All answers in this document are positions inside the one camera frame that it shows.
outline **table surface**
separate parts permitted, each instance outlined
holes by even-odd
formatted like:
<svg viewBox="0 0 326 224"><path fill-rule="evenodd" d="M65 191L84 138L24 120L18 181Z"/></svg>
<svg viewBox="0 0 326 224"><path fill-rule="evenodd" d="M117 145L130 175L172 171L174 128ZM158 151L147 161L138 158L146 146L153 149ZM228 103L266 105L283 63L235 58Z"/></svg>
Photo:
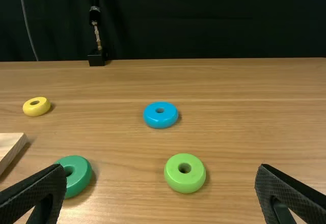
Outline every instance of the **table surface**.
<svg viewBox="0 0 326 224"><path fill-rule="evenodd" d="M37 96L52 110L25 116L23 103ZM162 100L181 120L151 129L142 112ZM322 58L0 63L0 118L0 132L30 139L0 190L61 157L89 159L91 183L64 201L58 223L264 223L254 190L261 163L326 192ZM164 180L166 161L182 152L207 169L193 194Z"/></svg>

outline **blue ring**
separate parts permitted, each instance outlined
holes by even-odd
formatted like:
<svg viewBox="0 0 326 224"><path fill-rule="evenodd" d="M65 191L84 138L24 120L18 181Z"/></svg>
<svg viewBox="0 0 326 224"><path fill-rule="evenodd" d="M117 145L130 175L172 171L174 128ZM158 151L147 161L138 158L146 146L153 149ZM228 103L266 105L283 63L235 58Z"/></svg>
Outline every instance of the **blue ring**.
<svg viewBox="0 0 326 224"><path fill-rule="evenodd" d="M171 103L155 102L148 105L143 114L146 124L156 129L172 126L178 120L179 113Z"/></svg>

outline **ring hole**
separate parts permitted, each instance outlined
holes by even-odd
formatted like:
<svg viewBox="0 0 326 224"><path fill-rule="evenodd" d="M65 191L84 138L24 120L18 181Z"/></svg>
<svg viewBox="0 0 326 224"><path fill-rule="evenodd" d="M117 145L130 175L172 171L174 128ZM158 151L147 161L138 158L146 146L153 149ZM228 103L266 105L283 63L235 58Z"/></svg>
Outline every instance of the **ring hole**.
<svg viewBox="0 0 326 224"><path fill-rule="evenodd" d="M190 164L182 163L179 165L178 169L181 173L187 174L192 170L192 167L190 166Z"/></svg>
<svg viewBox="0 0 326 224"><path fill-rule="evenodd" d="M73 170L74 170L74 168L72 166L66 166L63 169L65 170L66 177L71 176L71 174L73 173Z"/></svg>
<svg viewBox="0 0 326 224"><path fill-rule="evenodd" d="M40 101L39 100L35 100L33 102L30 103L30 105L35 105L35 104L38 104Z"/></svg>
<svg viewBox="0 0 326 224"><path fill-rule="evenodd" d="M157 108L156 109L156 113L163 113L164 112L164 108Z"/></svg>

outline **cable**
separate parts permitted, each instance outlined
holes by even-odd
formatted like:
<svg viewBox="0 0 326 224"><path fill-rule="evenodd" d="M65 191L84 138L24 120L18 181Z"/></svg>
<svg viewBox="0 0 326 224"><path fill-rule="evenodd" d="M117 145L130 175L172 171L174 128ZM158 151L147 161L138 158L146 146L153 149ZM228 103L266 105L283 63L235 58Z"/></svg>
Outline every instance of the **cable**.
<svg viewBox="0 0 326 224"><path fill-rule="evenodd" d="M34 47L34 44L33 44L32 36L31 36L30 28L29 28L29 23L27 21L25 3L24 3L24 0L20 0L20 2L21 2L21 7L22 7L22 13L24 15L24 21L25 21L27 35L29 36L30 44L31 44L35 59L36 59L36 61L38 61L39 58L37 57L37 53L35 51L35 47Z"/></svg>

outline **yellow ring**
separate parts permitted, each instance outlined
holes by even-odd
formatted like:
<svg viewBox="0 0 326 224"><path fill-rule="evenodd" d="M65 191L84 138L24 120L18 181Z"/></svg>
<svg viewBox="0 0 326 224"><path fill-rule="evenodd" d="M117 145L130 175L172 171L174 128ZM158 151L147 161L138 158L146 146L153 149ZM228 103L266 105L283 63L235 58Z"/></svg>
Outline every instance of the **yellow ring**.
<svg viewBox="0 0 326 224"><path fill-rule="evenodd" d="M51 103L47 98L36 97L27 100L22 106L24 114L27 116L41 116L49 111Z"/></svg>

